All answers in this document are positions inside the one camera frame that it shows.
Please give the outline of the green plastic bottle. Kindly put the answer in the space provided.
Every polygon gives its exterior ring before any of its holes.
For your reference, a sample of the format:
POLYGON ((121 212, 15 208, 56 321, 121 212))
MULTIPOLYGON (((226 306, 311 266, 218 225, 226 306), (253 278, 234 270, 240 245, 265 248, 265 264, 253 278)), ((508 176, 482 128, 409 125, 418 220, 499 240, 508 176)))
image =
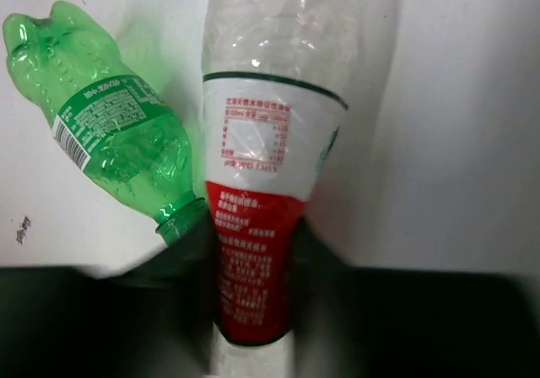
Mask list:
POLYGON ((186 235, 206 209, 193 190, 189 138, 109 33, 80 7, 57 1, 43 19, 10 14, 3 41, 13 84, 40 107, 71 161, 153 219, 166 244, 186 235))

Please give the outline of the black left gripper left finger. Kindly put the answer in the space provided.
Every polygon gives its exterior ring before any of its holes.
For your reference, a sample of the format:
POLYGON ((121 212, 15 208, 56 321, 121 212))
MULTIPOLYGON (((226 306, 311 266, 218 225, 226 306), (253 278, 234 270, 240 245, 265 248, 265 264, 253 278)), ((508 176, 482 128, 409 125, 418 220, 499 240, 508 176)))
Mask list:
POLYGON ((1 271, 4 377, 201 377, 213 336, 213 226, 117 277, 1 271))

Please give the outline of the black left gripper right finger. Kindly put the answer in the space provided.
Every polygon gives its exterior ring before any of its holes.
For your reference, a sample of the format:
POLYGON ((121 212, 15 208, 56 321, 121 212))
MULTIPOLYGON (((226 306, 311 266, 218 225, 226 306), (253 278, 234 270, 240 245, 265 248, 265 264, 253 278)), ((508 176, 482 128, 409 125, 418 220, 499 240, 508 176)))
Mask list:
POLYGON ((539 327, 512 275, 354 267, 300 222, 289 298, 297 377, 539 374, 539 327))

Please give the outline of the clear bottle red label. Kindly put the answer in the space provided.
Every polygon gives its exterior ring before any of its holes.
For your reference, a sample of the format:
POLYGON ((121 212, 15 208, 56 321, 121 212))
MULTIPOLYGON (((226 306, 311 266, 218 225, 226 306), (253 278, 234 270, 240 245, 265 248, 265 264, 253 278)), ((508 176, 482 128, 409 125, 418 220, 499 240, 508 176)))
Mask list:
POLYGON ((289 332, 294 229, 351 110, 380 94, 376 0, 208 0, 205 176, 219 240, 217 326, 241 348, 289 332))

